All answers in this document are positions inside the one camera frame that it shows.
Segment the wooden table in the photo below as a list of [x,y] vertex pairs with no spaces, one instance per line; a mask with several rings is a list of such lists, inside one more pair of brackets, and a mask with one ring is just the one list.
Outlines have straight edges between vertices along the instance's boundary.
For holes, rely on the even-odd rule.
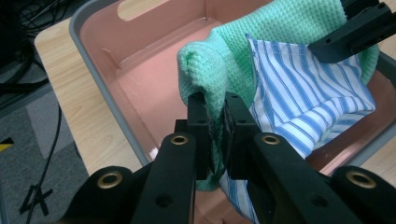
[[[388,0],[388,5],[396,8],[394,1]],[[134,6],[128,13],[138,11],[139,7]],[[35,46],[87,171],[91,175],[110,165],[136,171],[141,164],[79,55],[68,31],[69,22],[67,19],[41,32]],[[381,45],[384,52],[396,58],[396,36]],[[396,186],[396,137],[363,167]]]

